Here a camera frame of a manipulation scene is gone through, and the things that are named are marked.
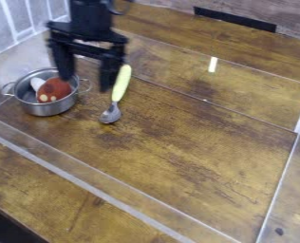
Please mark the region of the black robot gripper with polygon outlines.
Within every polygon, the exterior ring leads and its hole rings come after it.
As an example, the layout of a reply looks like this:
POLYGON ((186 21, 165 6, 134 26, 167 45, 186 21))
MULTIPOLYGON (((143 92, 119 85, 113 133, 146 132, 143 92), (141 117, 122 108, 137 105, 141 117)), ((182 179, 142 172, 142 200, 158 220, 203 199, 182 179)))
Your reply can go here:
POLYGON ((68 81, 75 73, 74 55, 100 59, 99 91, 114 85, 123 65, 125 46, 129 39, 113 30, 113 17, 130 10, 130 0, 68 0, 70 20, 50 21, 48 46, 60 78, 68 81))

